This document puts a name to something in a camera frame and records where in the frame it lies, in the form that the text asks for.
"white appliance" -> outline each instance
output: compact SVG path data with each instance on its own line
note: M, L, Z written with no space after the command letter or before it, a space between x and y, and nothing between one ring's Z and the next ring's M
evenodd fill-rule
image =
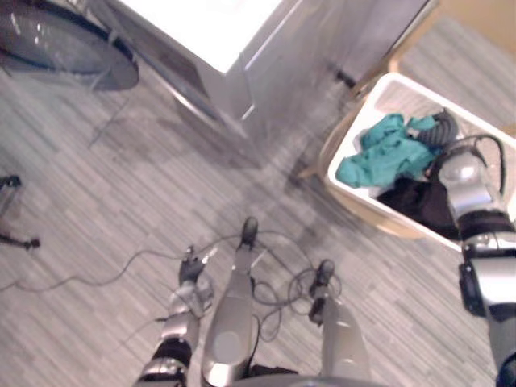
M170 85L182 118L228 149L267 160L299 106L336 69L360 78L426 0L89 0Z

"clothes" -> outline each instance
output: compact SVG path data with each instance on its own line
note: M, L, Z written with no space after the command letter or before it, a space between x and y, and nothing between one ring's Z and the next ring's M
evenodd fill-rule
M426 131L435 126L433 117L410 119L405 125L400 114L386 115L362 136L362 153L345 158L337 169L338 180L357 188L384 187L397 177L417 177L439 150L407 136L407 129Z
M398 179L394 189L377 200L445 238L459 240L459 230L447 204L446 188L437 179L430 182Z

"appliance door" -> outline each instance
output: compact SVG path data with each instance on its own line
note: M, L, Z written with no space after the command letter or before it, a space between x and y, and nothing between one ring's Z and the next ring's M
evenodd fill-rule
M47 1L0 2L0 65L45 80L71 77L95 90L138 83L131 51L80 15Z

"black tripod leg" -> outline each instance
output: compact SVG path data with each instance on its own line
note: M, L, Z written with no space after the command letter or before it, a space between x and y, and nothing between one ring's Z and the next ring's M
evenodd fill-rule
M17 248L25 248L29 250L31 248L38 248L40 246L39 239L31 239L29 241L22 241L18 239L11 238L7 235L0 234L0 243L8 244L10 246L16 246Z

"electrical wire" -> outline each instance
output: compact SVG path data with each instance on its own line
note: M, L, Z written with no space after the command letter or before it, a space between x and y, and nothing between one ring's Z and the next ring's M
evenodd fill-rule
M260 322L260 318L256 315L256 314L253 314L252 317L255 318L256 320L256 329L257 329L257 332L256 332L256 339L255 339L255 345L253 346L252 348L252 352L251 352L251 357L249 357L249 362L248 362L248 371L251 369L251 362L252 362L252 359L255 357L255 353L256 353L256 349L258 348L258 343L260 342L260 334L261 334L261 322Z
M498 146L498 152L499 152L498 155L500 158L500 189L499 189L499 191L500 191L500 195L503 196L504 192L506 190L506 157L505 157L503 144L494 135L469 135L469 136L464 137L463 139L456 139L455 141L452 141L446 145L446 147L444 148L443 153L441 155L446 156L458 144L465 143L472 139L475 140L474 147L477 149L478 149L478 147L477 147L478 142L483 139L490 139Z
M208 243L206 246L201 248L197 253L200 254L202 252L205 252L205 251L211 249L213 246L215 246L218 243L221 243L221 242L229 240L229 239L234 239L236 237L240 237L240 235L239 234L238 235L228 235L228 236L223 236L221 238L218 238L215 241L213 241L211 243ZM113 277L108 278L108 279L106 279L104 281L92 281L92 280L85 279L85 278L83 278L81 276L78 276L77 274L74 274L74 275L72 275L70 277L66 277L63 280L56 282L53 285L46 286L46 287L43 287L43 288L32 288L30 286L24 285L21 280L16 280L16 281L13 281L10 284L5 285L2 288L0 288L0 293L5 292L8 289L12 289L12 288L15 288L15 289L21 290L23 292L27 292L27 293L45 293L45 292L49 292L51 290L60 288L61 286L66 285L66 284L68 284L69 282L72 282L72 281L79 282L79 283L81 283L83 285L87 285L87 286L101 288L103 286L108 286L108 285L111 285L111 284L115 283L116 281L118 281L123 276L123 274L129 269L131 264L138 257L140 257L142 255L147 255L147 254L148 255L152 255L152 256L159 256L161 258L165 258L165 259L168 259L168 260L183 260L183 256L170 256L170 255L164 254L162 252L156 252L154 250L143 249L143 250L139 250L133 256L131 256L131 258L129 258L129 260L122 267L122 270L120 270L120 272L118 272Z
M256 321L258 323L258 332L256 335L256 342L255 342L255 345L254 345L254 348L252 351L251 359L256 352L256 349L258 347L258 343L259 343L260 339L262 339L263 341L268 343L268 342L273 341L279 334L280 329L281 329L282 319L283 319L283 309L284 308L289 307L293 311L293 313L295 313L297 315L306 316L308 314L308 312L300 312L293 305L295 302L301 300L302 298L310 299L308 292L303 289L302 279L303 279L303 277L307 276L308 274L316 273L316 269L314 268L314 264L312 263L311 259L303 251L303 249L299 246L299 244L296 240L294 240L293 238L291 238L288 235L286 235L282 232L279 232L279 231L265 230L265 231L258 231L258 234L279 235L280 237L287 239L290 243L292 243L298 249L298 251L301 253L303 258L308 263L309 268L305 268L301 272L294 274L292 272L292 270L290 270L288 265L273 251L272 248L270 248L267 244L265 244L259 240L256 241L265 249L265 251L272 258L274 258L274 260L279 265L281 265L285 270L287 270L293 277L288 284L288 291L287 291L286 299L283 299L283 300L280 299L280 297L277 294L277 291L273 288L273 286L270 283L268 283L266 281L258 281L254 284L253 291L252 291L253 300L263 306L272 307L272 309L261 320L258 315L256 315L256 314L253 315L253 317L256 319ZM221 238L214 240L213 242L208 243L206 246L204 246L203 248L198 250L196 253L201 254L207 250L210 250L215 245L217 245L221 242L227 241L229 239L239 238L240 236L241 236L240 234L223 236ZM131 256L131 258L129 258L129 260L125 263L125 265L122 267L122 269L116 275L114 275L113 277L108 278L104 281L93 281L93 280L85 279L78 275L72 275L70 277L66 277L65 279L58 281L55 284L47 286L47 287L32 288L30 286L24 285L21 280L16 280L16 281L13 281L10 284L5 285L2 288L0 288L0 293L5 292L8 289L13 289L13 288L21 290L23 292L28 292L28 293L45 293L45 292L48 292L48 291L51 291L54 289L58 289L61 286L66 285L72 281L79 282L83 285L92 286L92 287L108 286L108 285L111 285L111 284L115 283L116 281L118 281L124 275L124 273L126 273L126 271L129 269L129 267L132 265L132 263L138 257L143 256L143 255L159 256L161 258L165 258L168 260L183 260L183 256L170 256L170 255L164 254L162 252L157 252L157 251L149 250L149 249L143 249L143 250L136 252L133 256ZM334 286L332 284L331 284L331 288L334 290L335 296L338 297L342 291L342 281L336 275L334 275L334 278L337 280L337 283L339 284L339 290L335 292ZM256 289L259 288L260 286L264 286L265 288L268 289L268 291L272 294L274 301L270 302L268 300L264 300L263 298L259 298L256 296ZM293 289L297 290L297 294L293 295ZM267 321L276 314L277 314L276 325L274 325L272 334L267 336L264 334L263 327L267 323ZM162 323L162 322L165 322L166 320L167 320L167 318L154 318L153 320L146 322L144 325L137 328L133 333L131 333L124 341L122 341L122 343L120 345L121 346L125 345L125 343L128 340L133 338L135 335L137 335L140 331L142 331L145 327L147 327L151 323L158 323L158 322Z
M261 330L260 330L260 338L266 342L270 343L272 342L280 333L281 324L283 320L283 309L288 307L290 310L292 310L293 313L299 315L299 316L307 316L309 314L309 311L303 312L294 307L295 303L301 299L307 299L310 300L310 295L308 294L308 289L304 290L302 287L302 278L306 277L308 274L313 274L317 270L315 268L305 268L290 280L288 287L287 287L287 296L286 299L281 300L277 294L277 291L273 288L273 286L268 283L267 281L257 281L254 284L253 292L252 292L252 298L255 302L258 304L261 304L263 306L269 306L272 307L272 309L261 319ZM334 296L338 297L342 292L342 281L338 276L334 274L333 278L335 278L338 286L338 290L335 291L335 287L331 284L331 289L333 290ZM271 294L274 299L274 301L264 300L263 298L260 298L257 296L256 290L260 288L261 286L265 287ZM297 290L297 294L293 295L293 289ZM264 327L267 325L267 321L277 314L277 322L273 326L272 333L270 335L265 335L264 333Z
M260 235L277 235L280 236L286 240L288 240L293 246L295 246L299 252L301 253L301 256L306 260L306 262L310 265L311 268L314 267L314 264L312 263L312 260L308 257L308 254L302 249L302 247L299 245L299 242L292 238L291 236L288 236L287 234L281 232L281 231L274 231L274 230L262 230L258 231L258 234Z

